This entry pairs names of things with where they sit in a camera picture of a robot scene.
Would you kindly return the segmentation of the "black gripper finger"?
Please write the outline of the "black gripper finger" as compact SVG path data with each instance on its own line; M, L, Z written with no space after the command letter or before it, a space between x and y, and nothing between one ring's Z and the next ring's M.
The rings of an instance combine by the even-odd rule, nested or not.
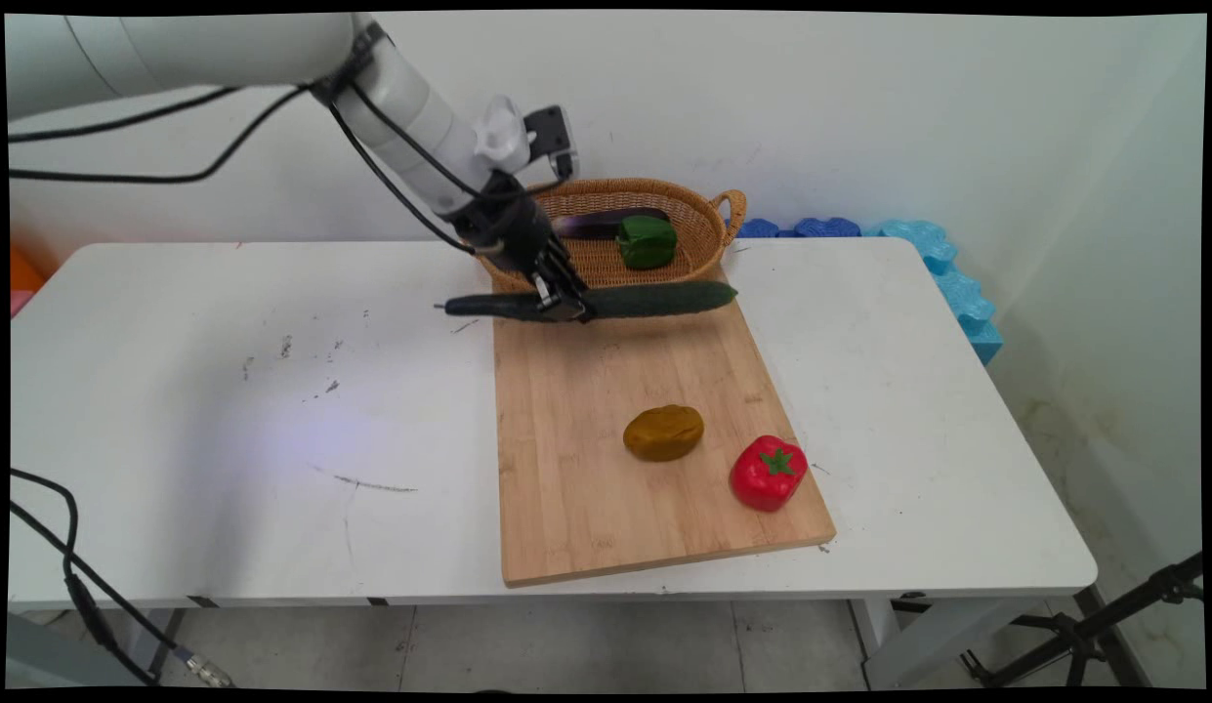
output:
M588 286L574 272L568 248L560 238L549 239L549 316L559 321L588 322L594 316L583 295Z
M538 262L531 273L531 284L543 321L571 321L571 265L567 262Z

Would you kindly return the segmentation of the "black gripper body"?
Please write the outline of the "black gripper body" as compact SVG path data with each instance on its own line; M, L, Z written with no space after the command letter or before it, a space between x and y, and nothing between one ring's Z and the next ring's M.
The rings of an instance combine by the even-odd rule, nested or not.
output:
M454 234L498 270L525 280L560 278L551 223L511 175L488 175L480 195L454 212Z

